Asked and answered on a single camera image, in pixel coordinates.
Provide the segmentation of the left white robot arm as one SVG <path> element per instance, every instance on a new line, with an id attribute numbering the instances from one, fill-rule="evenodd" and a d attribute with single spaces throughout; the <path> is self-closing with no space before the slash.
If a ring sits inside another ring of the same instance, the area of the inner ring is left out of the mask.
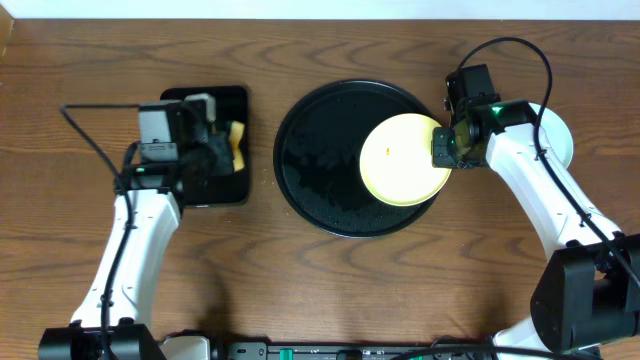
<path id="1" fill-rule="evenodd" d="M 216 122 L 207 93 L 134 105 L 139 140 L 121 167 L 97 153 L 114 176 L 114 221 L 98 271 L 70 324 L 44 331 L 41 359 L 212 359 L 204 335 L 158 342 L 149 327 L 160 270 L 187 195 L 234 172 L 229 127 Z"/>

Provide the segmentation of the light green plate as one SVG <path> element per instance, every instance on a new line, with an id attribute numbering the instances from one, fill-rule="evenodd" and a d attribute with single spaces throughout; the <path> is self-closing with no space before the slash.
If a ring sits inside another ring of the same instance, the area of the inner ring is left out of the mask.
<path id="1" fill-rule="evenodd" d="M 541 128 L 560 162 L 565 168 L 569 168 L 574 155 L 574 140 L 567 124 L 553 110 L 546 108 Z"/>

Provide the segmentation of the yellow green sponge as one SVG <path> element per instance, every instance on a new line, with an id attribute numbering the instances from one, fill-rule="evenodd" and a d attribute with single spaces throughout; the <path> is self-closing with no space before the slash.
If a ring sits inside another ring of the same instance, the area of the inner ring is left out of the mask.
<path id="1" fill-rule="evenodd" d="M 229 131 L 229 142 L 232 150 L 233 171 L 239 172 L 245 168 L 244 155 L 240 149 L 240 142 L 244 136 L 245 125 L 238 121 L 232 121 Z"/>

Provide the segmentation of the yellow plate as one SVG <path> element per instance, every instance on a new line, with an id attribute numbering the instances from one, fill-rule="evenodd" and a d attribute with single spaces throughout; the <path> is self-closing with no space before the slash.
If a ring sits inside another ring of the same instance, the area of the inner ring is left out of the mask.
<path id="1" fill-rule="evenodd" d="M 408 207 L 433 198 L 451 170 L 433 165 L 433 131 L 440 124 L 417 113 L 395 115 L 368 135 L 359 156 L 367 190 L 392 206 Z"/>

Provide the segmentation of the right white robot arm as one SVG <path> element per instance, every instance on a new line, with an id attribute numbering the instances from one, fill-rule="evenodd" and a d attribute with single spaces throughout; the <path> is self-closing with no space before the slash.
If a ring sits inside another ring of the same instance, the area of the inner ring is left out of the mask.
<path id="1" fill-rule="evenodd" d="M 639 333 L 639 238 L 626 235 L 589 200 L 556 155 L 538 111 L 504 101 L 485 65 L 446 78 L 451 124 L 433 132 L 433 164 L 488 167 L 532 223 L 547 265 L 530 315 L 494 335 L 498 347 L 569 353 Z"/>

